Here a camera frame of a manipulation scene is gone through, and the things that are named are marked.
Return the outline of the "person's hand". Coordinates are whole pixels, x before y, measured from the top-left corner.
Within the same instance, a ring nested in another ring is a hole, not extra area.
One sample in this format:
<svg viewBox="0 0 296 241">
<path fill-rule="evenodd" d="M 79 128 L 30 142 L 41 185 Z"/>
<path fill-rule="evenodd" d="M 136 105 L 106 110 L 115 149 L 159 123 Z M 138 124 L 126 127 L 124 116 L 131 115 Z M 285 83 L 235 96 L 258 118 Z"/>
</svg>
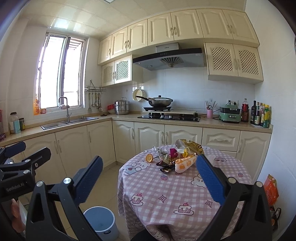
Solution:
<svg viewBox="0 0 296 241">
<path fill-rule="evenodd" d="M 13 216 L 11 220 L 13 229 L 17 233 L 22 233 L 25 230 L 25 225 L 22 221 L 19 204 L 15 199 L 11 200 L 11 213 Z"/>
</svg>

